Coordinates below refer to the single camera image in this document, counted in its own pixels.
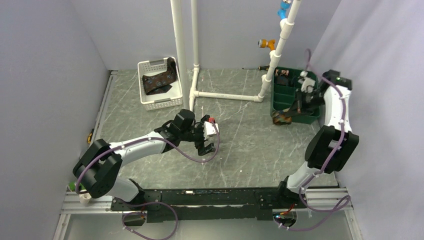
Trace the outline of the blue nozzle fitting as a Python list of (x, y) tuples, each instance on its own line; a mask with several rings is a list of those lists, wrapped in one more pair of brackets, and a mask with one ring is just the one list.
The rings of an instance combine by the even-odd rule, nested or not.
[(279, 10), (277, 12), (278, 16), (281, 19), (285, 19), (287, 15), (287, 11), (291, 7), (292, 0), (281, 0), (279, 5)]

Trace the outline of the yellow black tape measure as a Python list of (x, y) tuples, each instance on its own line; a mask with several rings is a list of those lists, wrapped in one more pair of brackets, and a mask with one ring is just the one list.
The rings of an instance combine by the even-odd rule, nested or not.
[(92, 142), (93, 132), (90, 132), (87, 137), (87, 143), (90, 144)]

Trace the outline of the orange nozzle fitting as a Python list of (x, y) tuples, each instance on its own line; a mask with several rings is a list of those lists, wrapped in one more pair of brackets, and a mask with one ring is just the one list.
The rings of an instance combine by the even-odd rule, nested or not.
[(269, 48), (270, 51), (274, 51), (275, 50), (275, 39), (271, 39), (271, 40), (266, 40), (266, 39), (259, 39), (257, 44), (259, 48)]

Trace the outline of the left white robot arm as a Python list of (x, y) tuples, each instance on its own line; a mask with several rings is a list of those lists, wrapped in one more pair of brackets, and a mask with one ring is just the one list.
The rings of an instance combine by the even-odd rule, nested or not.
[[(174, 119), (141, 137), (120, 142), (95, 140), (72, 170), (74, 190), (93, 199), (112, 196), (137, 210), (145, 203), (146, 193), (134, 180), (119, 178), (121, 167), (171, 150), (193, 162), (207, 163), (217, 155), (220, 143), (220, 129), (213, 117), (206, 114), (196, 121), (193, 111), (182, 109)], [(214, 156), (204, 158), (209, 153)]]

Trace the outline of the green pipe fitting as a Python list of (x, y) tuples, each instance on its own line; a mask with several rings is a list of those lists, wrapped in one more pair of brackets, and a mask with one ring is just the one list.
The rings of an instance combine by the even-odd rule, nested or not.
[(79, 184), (77, 184), (75, 181), (70, 182), (70, 183), (68, 184), (68, 189), (69, 189), (69, 191), (71, 191), (71, 192), (75, 192), (75, 191), (80, 192), (80, 191), (81, 191), (81, 184), (80, 184), (80, 183), (79, 183)]

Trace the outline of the rolled dark tie in tray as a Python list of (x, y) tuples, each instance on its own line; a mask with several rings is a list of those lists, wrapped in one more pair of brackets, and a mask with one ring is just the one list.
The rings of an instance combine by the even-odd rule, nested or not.
[(292, 80), (289, 78), (289, 70), (286, 69), (276, 69), (274, 72), (274, 83), (280, 86), (290, 87), (292, 85)]

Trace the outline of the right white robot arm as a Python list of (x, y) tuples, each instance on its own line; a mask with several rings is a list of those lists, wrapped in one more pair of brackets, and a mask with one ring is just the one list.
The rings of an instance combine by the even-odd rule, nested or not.
[(324, 72), (322, 77), (314, 87), (315, 81), (303, 71), (302, 86), (296, 92), (294, 103), (280, 113), (287, 123), (291, 117), (305, 116), (325, 107), (324, 124), (308, 144), (304, 163), (280, 183), (275, 194), (276, 203), (282, 208), (298, 202), (314, 178), (342, 170), (359, 144), (359, 136), (353, 133), (349, 121), (352, 81), (333, 69)]

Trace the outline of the colourful patterned tie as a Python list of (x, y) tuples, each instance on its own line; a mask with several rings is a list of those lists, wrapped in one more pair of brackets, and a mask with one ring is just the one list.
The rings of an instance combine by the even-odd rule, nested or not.
[(292, 117), (286, 116), (283, 110), (275, 110), (271, 113), (272, 123), (276, 126), (290, 125)]

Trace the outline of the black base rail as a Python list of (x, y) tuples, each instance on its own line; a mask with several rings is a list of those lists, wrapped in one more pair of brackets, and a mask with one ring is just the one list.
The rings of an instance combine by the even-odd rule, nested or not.
[(299, 198), (283, 195), (280, 187), (145, 189), (142, 201), (124, 204), (113, 197), (111, 211), (143, 212), (147, 223), (189, 220), (256, 219), (305, 209)]

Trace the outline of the white perforated plastic basket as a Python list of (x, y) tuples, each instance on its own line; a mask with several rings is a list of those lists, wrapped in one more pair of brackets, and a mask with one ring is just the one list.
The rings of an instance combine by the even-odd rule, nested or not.
[(183, 104), (183, 93), (173, 56), (137, 64), (140, 102), (147, 111)]

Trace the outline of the green compartment tray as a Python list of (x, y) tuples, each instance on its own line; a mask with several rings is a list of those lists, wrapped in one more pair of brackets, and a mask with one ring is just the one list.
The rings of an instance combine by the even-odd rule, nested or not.
[[(291, 79), (291, 86), (283, 86), (275, 84), (275, 73), (271, 82), (271, 102), (270, 102), (270, 115), (273, 111), (283, 111), (288, 109), (296, 102), (296, 90), (301, 88), (298, 83), (298, 77), (303, 71), (302, 69), (276, 67), (275, 70), (289, 70), (289, 78)], [(301, 111), (301, 115), (292, 116), (292, 123), (299, 124), (312, 124), (321, 116), (320, 108), (315, 111)]]

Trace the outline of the white PVC pipe frame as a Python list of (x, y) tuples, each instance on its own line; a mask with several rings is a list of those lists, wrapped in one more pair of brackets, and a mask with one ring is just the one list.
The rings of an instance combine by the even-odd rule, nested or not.
[[(177, 64), (182, 89), (183, 106), (189, 110), (194, 109), (197, 98), (212, 98), (225, 100), (239, 100), (261, 103), (264, 100), (266, 91), (271, 84), (272, 74), (283, 55), (283, 49), (295, 25), (295, 19), (301, 6), (300, 0), (292, 0), (289, 10), (286, 12), (286, 18), (278, 22), (279, 38), (275, 42), (275, 50), (269, 53), (269, 69), (267, 74), (261, 77), (262, 85), (260, 91), (255, 95), (240, 95), (230, 93), (204, 92), (197, 90), (198, 75), (201, 67), (232, 68), (241, 67), (243, 64), (250, 64), (249, 53), (245, 50), (244, 38), (251, 36), (249, 33), (256, 33), (261, 27), (267, 28), (268, 24), (258, 24), (255, 21), (260, 15), (253, 9), (248, 10), (245, 4), (250, 1), (242, 0), (238, 7), (232, 7), (232, 0), (206, 0), (203, 5), (198, 1), (190, 2), (191, 8), (191, 29), (192, 29), (192, 47), (193, 47), (193, 77), (191, 84), (188, 83), (187, 60), (185, 48), (185, 36), (183, 30), (182, 1), (172, 0), (171, 14), (176, 43)], [(207, 7), (212, 7), (212, 24), (221, 25), (225, 28), (224, 32), (208, 33), (200, 36), (199, 31), (206, 32), (208, 28), (204, 21), (199, 20), (200, 15), (207, 15)], [(216, 56), (217, 63), (211, 60), (201, 60), (200, 50), (211, 50), (210, 57)]]

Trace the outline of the dark brown patterned tie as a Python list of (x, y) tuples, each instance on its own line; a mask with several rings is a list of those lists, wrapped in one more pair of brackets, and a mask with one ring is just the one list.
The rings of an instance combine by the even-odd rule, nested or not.
[(172, 57), (166, 60), (166, 71), (152, 76), (142, 76), (143, 88), (146, 95), (167, 93), (171, 84), (177, 81), (177, 65)]

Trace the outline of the black yellow screwdriver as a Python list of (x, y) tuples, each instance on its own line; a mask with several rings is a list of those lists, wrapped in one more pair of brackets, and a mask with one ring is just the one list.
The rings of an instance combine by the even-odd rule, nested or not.
[(269, 65), (265, 66), (259, 66), (259, 67), (243, 67), (243, 70), (260, 70), (260, 71), (266, 71), (269, 69)]

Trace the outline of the white pipe coupling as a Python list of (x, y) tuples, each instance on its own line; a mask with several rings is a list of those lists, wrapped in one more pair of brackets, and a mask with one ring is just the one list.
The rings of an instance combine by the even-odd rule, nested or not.
[(79, 202), (83, 206), (87, 206), (90, 203), (91, 199), (92, 199), (92, 197), (91, 197), (91, 195), (89, 193), (79, 194), (78, 196), (79, 196)]

